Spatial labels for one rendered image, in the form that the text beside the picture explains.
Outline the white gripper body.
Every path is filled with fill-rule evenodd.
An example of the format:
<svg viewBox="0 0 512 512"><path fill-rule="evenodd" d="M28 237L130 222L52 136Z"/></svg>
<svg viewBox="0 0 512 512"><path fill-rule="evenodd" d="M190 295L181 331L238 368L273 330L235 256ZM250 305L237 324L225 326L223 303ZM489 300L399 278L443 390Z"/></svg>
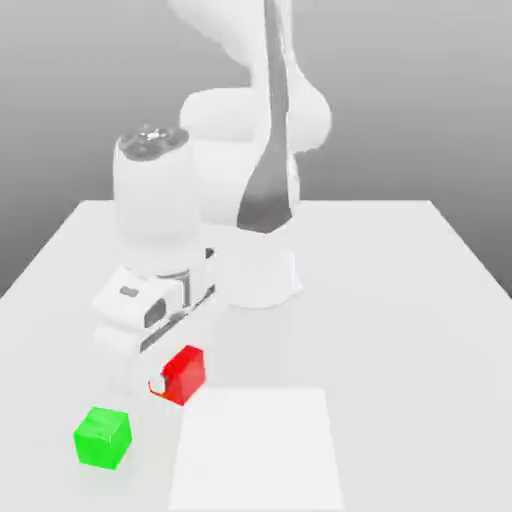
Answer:
<svg viewBox="0 0 512 512"><path fill-rule="evenodd" d="M151 334L101 322L94 332L94 344L107 388L123 397L141 394L185 346L210 346L218 319L219 296L213 294Z"/></svg>

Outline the small red cube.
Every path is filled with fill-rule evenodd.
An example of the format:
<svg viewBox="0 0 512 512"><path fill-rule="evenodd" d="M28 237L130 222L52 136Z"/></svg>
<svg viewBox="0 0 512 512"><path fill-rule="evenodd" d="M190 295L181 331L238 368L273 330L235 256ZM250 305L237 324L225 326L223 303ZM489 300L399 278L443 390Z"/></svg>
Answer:
<svg viewBox="0 0 512 512"><path fill-rule="evenodd" d="M153 386L149 381L148 389L155 396L183 406L205 381L203 350L186 345L162 368L158 379L159 387Z"/></svg>

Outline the small green cube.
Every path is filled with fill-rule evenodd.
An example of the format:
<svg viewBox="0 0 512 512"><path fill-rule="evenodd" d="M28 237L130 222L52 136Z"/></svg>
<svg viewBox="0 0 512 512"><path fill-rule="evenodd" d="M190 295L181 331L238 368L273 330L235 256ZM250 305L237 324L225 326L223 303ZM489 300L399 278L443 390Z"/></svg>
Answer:
<svg viewBox="0 0 512 512"><path fill-rule="evenodd" d="M73 439L80 463L115 470L132 443L129 416L124 411L92 407Z"/></svg>

